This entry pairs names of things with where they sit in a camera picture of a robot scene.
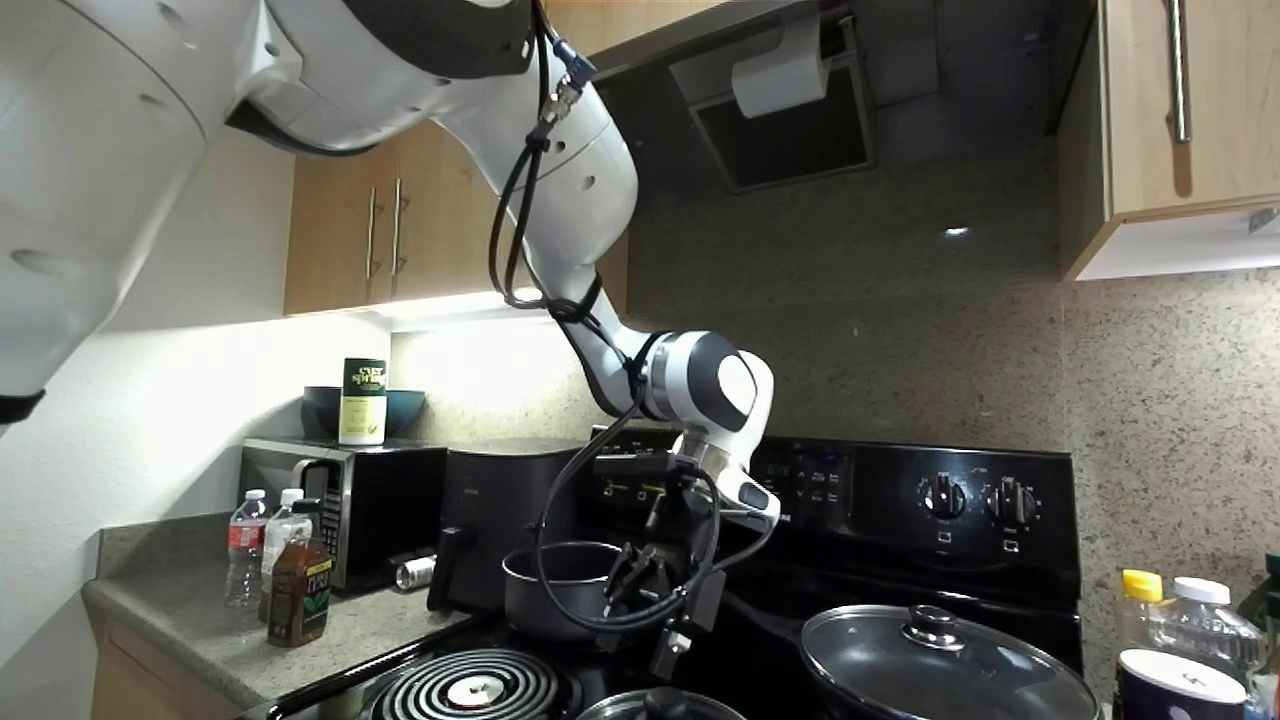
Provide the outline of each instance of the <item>black stove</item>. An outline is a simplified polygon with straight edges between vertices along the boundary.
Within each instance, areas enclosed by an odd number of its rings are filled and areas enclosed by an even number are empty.
[[[628,431],[616,447],[667,447]],[[1080,666],[1080,555],[1064,452],[921,447],[773,435],[757,481],[785,501],[785,529],[736,563],[715,628],[690,640],[667,687],[753,720],[848,717],[800,652],[800,624],[834,605],[938,605]],[[584,516],[625,492],[584,482]],[[753,536],[727,529],[725,551]],[[657,635],[536,643],[498,617],[454,624],[412,652],[293,693],[274,717],[351,720],[574,720],[604,696],[653,687]]]

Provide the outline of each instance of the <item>countertop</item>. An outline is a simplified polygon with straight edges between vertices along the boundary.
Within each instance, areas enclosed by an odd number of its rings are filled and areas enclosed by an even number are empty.
[[[466,619],[426,612],[426,592],[383,587],[334,600],[321,640],[274,647],[264,624],[237,617],[218,596],[222,529],[227,516],[104,529],[83,605],[127,624],[245,711],[358,660],[412,652],[424,635]]]

